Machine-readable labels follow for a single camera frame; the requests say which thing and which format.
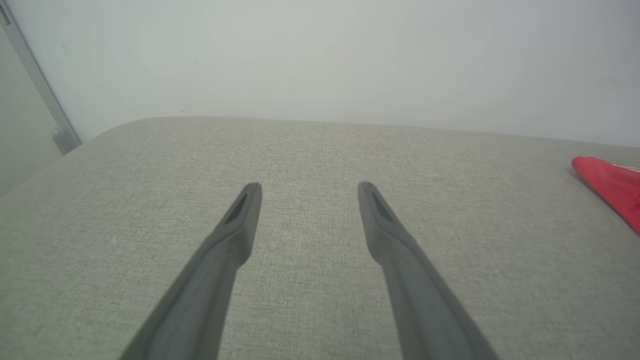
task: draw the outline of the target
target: red cloth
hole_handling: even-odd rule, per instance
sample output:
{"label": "red cloth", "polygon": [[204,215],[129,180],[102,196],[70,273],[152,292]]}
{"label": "red cloth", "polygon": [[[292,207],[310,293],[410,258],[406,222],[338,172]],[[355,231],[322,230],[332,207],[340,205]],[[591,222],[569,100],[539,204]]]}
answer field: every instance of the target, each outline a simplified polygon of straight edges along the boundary
{"label": "red cloth", "polygon": [[578,156],[575,171],[640,235],[640,172]]}

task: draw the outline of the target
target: fabric cushion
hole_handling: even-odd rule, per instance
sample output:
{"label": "fabric cushion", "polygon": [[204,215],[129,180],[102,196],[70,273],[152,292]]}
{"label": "fabric cushion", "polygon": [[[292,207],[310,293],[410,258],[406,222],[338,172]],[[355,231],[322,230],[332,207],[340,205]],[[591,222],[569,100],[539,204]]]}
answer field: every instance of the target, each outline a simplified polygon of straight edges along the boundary
{"label": "fabric cushion", "polygon": [[0,199],[0,357],[115,359],[259,181],[220,359],[399,359],[373,182],[503,359],[635,359],[640,241],[571,168],[640,149],[414,127],[148,119]]}

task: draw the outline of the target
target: textured fabric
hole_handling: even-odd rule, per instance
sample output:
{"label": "textured fabric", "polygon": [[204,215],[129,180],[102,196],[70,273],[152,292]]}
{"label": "textured fabric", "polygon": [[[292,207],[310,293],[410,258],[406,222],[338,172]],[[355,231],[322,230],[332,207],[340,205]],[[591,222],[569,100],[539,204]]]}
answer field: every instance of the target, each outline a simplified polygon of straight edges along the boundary
{"label": "textured fabric", "polygon": [[0,358],[115,359],[240,189],[263,188],[221,359],[398,359],[373,182],[503,359],[637,359],[640,241],[571,168],[640,149],[413,127],[149,119],[0,199]]}
{"label": "textured fabric", "polygon": [[578,156],[575,171],[640,234],[640,171]]}

